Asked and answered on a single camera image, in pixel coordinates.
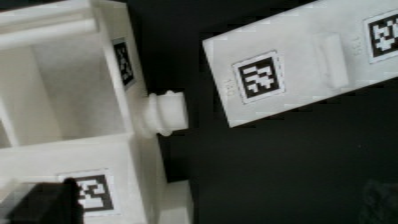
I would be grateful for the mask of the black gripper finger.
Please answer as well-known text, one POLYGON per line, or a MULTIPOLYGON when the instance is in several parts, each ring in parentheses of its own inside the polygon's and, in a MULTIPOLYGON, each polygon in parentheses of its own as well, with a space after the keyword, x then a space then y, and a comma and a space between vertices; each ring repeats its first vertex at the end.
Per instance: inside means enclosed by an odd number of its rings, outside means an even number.
POLYGON ((8 224, 83 224, 79 188, 72 178, 40 182, 6 213, 8 224))

